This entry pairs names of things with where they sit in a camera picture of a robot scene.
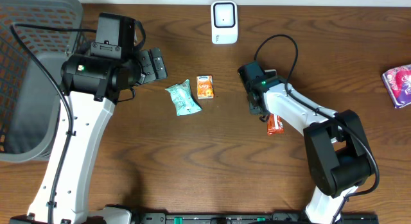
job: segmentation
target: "gray plastic basket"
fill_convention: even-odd
[[[58,124],[60,100],[49,81],[12,37],[13,22],[80,28],[78,0],[0,0],[0,160],[46,160]],[[57,83],[70,53],[85,42],[83,33],[17,28]]]

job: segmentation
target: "orange packet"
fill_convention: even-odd
[[[213,76],[197,76],[197,98],[213,99]]]
[[[283,133],[284,128],[283,123],[281,122],[281,118],[275,114],[270,114],[270,118],[268,119],[267,123],[267,134],[274,135]]]

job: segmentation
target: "wood grain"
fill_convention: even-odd
[[[116,107],[92,176],[91,210],[106,203],[168,212],[303,209],[314,188],[303,138],[286,123],[284,135],[267,137],[237,75],[262,41],[285,33],[300,51],[293,86],[326,107],[354,110],[380,166],[378,190],[344,210],[376,212],[380,223],[411,221],[411,108],[394,109],[381,81],[411,61],[411,8],[241,6],[238,42],[227,46],[211,43],[209,6],[86,4],[84,27],[96,28],[100,12],[142,21],[144,48],[161,48],[169,78]],[[289,41],[273,40],[259,61],[286,75],[293,52]],[[215,99],[177,117],[164,88],[190,79],[195,93],[202,74],[214,76]],[[45,169],[0,162],[0,223],[27,211]]]

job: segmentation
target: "purple package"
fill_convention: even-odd
[[[411,104],[411,64],[390,69],[382,78],[395,108]]]

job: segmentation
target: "light blue snack wrapper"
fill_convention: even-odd
[[[190,115],[201,111],[191,96],[190,80],[187,79],[182,84],[176,84],[166,89],[171,96],[171,100],[175,105],[177,116]]]

